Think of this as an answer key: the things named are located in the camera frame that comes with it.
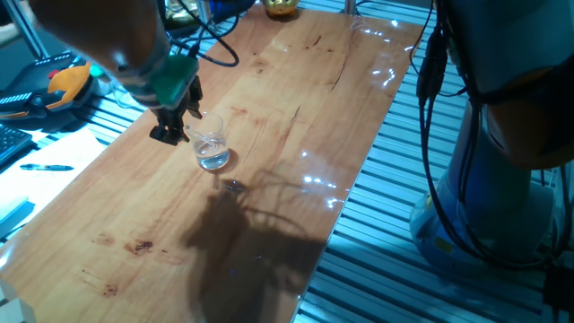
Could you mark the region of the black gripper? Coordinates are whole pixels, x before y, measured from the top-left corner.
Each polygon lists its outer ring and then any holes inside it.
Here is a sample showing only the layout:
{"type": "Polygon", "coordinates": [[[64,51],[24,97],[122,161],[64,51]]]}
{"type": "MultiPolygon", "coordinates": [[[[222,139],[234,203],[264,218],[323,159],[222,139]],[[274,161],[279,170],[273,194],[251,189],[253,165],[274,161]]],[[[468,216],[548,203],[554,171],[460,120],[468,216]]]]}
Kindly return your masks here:
{"type": "Polygon", "coordinates": [[[150,138],[171,145],[188,143],[190,139],[185,130],[184,114],[188,112],[192,118],[203,118],[200,111],[200,100],[203,98],[200,78],[196,75],[189,82],[177,81],[162,86],[161,92],[157,90],[157,96],[161,107],[155,110],[154,115],[161,126],[151,130],[150,138]]]}

